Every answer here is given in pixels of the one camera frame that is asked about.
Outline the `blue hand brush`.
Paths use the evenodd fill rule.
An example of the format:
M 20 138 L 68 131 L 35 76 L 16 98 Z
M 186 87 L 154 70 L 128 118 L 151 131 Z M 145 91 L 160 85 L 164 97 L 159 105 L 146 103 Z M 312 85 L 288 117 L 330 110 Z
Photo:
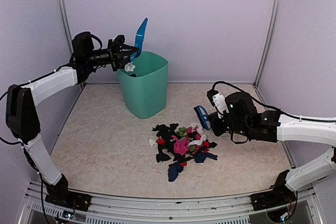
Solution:
M 206 130 L 210 130 L 211 124 L 208 119 L 208 113 L 206 109 L 201 105 L 197 105 L 196 107 L 194 107 L 194 111 L 199 119 L 201 126 Z

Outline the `blue dustpan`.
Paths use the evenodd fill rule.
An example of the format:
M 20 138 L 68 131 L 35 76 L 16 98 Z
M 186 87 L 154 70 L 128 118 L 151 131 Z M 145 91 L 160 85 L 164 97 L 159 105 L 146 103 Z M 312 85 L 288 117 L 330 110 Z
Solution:
M 148 23 L 148 18 L 146 17 L 136 32 L 134 46 L 137 47 L 139 50 L 138 52 L 132 54 L 130 58 L 131 62 L 133 62 L 135 58 L 137 58 L 142 52 L 142 46 L 144 42 L 144 36 L 145 36 L 145 30 L 146 30 L 147 23 Z

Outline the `teal plastic waste bin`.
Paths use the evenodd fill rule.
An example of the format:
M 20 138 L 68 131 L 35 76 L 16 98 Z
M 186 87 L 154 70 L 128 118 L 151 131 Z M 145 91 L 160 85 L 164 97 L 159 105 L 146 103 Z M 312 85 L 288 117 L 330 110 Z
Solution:
M 166 106 L 168 61 L 144 51 L 135 58 L 133 72 L 118 70 L 118 79 L 126 107 L 136 117 L 147 119 Z

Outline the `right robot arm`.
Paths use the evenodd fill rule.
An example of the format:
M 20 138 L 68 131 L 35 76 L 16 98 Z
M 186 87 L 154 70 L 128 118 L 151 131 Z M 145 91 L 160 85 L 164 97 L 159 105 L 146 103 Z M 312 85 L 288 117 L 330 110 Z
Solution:
M 244 136 L 247 141 L 302 141 L 329 145 L 329 149 L 319 157 L 278 175 L 268 194 L 273 205 L 281 204 L 301 187 L 335 172 L 334 118 L 304 118 L 278 109 L 259 113 L 252 96 L 246 92 L 235 92 L 225 97 L 216 90 L 209 90 L 207 97 L 216 109 L 209 121 L 217 136 L 229 133 L 231 137 L 235 134 Z

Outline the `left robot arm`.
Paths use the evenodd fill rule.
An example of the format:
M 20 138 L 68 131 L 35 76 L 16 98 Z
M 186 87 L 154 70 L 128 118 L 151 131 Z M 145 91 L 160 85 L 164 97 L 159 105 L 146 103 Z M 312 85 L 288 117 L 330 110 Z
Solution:
M 134 45 L 130 46 L 123 35 L 118 35 L 108 40 L 104 48 L 97 36 L 84 31 L 75 35 L 71 44 L 72 55 L 68 63 L 35 80 L 13 84 L 2 95 L 6 98 L 5 123 L 46 186 L 46 200 L 67 207 L 77 204 L 77 196 L 68 189 L 65 175 L 46 149 L 38 107 L 59 92 L 84 83 L 99 68 L 110 65 L 113 71 L 124 69 L 141 54 L 143 41 L 137 36 Z

